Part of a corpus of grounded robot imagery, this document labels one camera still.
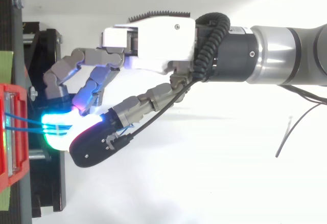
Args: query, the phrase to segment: white wall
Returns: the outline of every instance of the white wall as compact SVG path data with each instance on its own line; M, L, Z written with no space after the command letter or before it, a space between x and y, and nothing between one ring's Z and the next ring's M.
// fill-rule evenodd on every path
M24 20L56 28L64 36L63 55L96 47L105 27L152 9L191 11L194 18L222 11L235 26L327 22L325 0L26 1ZM89 72L83 69L70 80L69 90L76 92ZM123 70L107 87L101 111L168 79ZM324 88L310 89L327 96ZM62 213L43 209L43 217L34 221L326 223L326 109L312 111L274 157L288 117L294 122L311 106L277 86L198 83L182 103L105 162L82 169L67 154L67 207Z

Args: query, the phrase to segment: bolt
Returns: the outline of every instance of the bolt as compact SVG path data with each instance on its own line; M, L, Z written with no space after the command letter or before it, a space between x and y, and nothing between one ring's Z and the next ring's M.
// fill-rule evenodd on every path
M30 87L30 99L35 101L36 97L38 96L38 92L35 90L35 87Z
M58 44L63 44L62 35L57 35L57 43Z
M24 0L12 0L12 4L18 8L18 9L22 9L24 8Z

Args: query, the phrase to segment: led light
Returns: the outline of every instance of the led light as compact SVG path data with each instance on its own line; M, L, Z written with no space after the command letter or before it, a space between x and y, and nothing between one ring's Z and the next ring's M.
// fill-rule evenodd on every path
M55 125L72 125L69 130L62 129L58 132L67 132L66 135L49 135L45 134L44 137L47 143L56 150L68 151L72 141L83 131L92 127L96 123L102 121L99 115L88 114L82 117L78 109L74 109L64 114L45 114L41 119L42 123L55 124ZM43 126L44 132L56 132L49 130L47 126Z

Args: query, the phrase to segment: black metal stand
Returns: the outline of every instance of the black metal stand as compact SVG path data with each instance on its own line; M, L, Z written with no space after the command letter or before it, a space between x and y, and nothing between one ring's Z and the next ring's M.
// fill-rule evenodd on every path
M29 103L29 118L40 121L42 113L51 109L45 97L44 73L60 59L60 35L55 29L39 31L39 23L25 22L25 65L32 86L38 91ZM33 218L41 217L41 207L53 206L62 211L66 206L64 152L52 149L43 136L29 134L30 150L41 150L44 159L30 160L31 195Z
M21 8L15 0L0 0L0 51L14 53L11 83L26 87ZM0 223L32 223L29 173L11 187L9 211L0 211Z
M42 78L60 59L59 33L40 31L38 23L23 24L21 6L17 0L0 0L0 51L14 53L11 83L26 88L28 116L40 120L44 109L54 108L45 98ZM31 87L38 91L37 97L32 97ZM32 214L40 217L41 207L53 206L57 212L66 206L64 152L53 150L43 136L31 133L29 148L40 151L42 157L30 157L30 172L11 186L9 211L0 211L0 224L32 224Z

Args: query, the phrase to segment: ridged black strip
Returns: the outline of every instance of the ridged black strip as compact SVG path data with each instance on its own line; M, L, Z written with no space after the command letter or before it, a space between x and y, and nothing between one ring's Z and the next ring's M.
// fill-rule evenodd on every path
M128 21L130 23L145 19L145 18L150 18L150 17L156 17L156 16L173 16L173 17L186 17L189 18L191 17L190 13L186 12L171 12L171 11L149 11L147 13L143 13L134 17L130 17Z
M302 57L302 45L301 45L301 40L298 37L298 34L292 28L288 28L288 30L292 33L292 35L294 37L294 41L295 41L295 63L294 63L294 67L293 67L293 70L292 70L290 76L281 85L286 85L290 81L293 80L293 78L295 77L298 69L300 68L301 57Z
M319 31L318 31L318 33L317 33L317 35L316 35L316 37L315 37L315 40L314 40L314 42L313 42L313 57L314 57L314 59L315 59L315 62L316 62L317 67L318 67L322 72L324 72L325 75L327 75L327 73L324 71L324 69L322 68L322 66L321 66L321 64L320 64L319 57L318 57L318 40L319 40L319 36L320 36L320 34L321 34L321 32L322 32L322 30L323 30L323 28L324 28L325 26L326 26L326 25L322 26L322 27L319 29Z

